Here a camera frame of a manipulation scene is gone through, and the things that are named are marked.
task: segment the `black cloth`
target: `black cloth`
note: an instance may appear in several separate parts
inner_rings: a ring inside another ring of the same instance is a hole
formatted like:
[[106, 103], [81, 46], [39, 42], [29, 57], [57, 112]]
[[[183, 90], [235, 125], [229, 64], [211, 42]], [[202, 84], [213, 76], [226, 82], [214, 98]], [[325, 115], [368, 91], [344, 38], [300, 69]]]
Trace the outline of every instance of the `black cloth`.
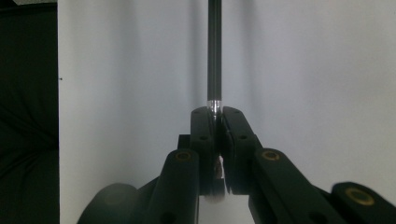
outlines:
[[57, 6], [0, 8], [0, 223], [59, 223]]

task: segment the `cylindrical rod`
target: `cylindrical rod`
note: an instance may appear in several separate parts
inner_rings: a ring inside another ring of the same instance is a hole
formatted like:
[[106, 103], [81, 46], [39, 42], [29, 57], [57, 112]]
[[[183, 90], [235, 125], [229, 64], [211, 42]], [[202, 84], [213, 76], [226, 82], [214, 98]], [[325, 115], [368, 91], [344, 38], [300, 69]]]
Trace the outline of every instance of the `cylindrical rod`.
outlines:
[[221, 0], [209, 0], [207, 101], [221, 101]]

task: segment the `black rod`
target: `black rod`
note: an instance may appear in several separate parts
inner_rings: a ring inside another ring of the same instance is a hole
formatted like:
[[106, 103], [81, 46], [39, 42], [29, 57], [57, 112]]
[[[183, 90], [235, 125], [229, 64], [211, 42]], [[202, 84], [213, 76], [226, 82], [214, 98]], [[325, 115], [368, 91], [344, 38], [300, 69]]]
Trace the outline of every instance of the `black rod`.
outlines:
[[209, 0], [207, 101], [221, 101], [221, 0]]

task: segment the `metal rod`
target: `metal rod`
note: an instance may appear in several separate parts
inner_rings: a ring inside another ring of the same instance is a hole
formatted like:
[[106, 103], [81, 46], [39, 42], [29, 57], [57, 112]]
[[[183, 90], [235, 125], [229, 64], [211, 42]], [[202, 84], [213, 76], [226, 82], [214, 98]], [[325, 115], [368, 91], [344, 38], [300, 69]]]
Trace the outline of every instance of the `metal rod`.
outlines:
[[221, 110], [221, 0], [209, 0], [207, 50], [207, 102], [217, 114]]

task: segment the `white surface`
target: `white surface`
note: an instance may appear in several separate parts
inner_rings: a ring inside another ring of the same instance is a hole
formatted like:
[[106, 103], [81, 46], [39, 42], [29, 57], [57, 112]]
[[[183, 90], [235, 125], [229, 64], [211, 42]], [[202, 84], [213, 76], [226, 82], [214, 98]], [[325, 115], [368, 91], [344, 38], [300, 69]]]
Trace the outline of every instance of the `white surface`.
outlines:
[[[223, 103], [314, 185], [355, 181], [396, 203], [395, 13], [392, 0], [223, 1]], [[206, 23], [206, 0], [59, 1], [62, 223], [108, 184], [149, 182], [190, 132]], [[228, 200], [201, 202], [200, 223], [252, 222]]]

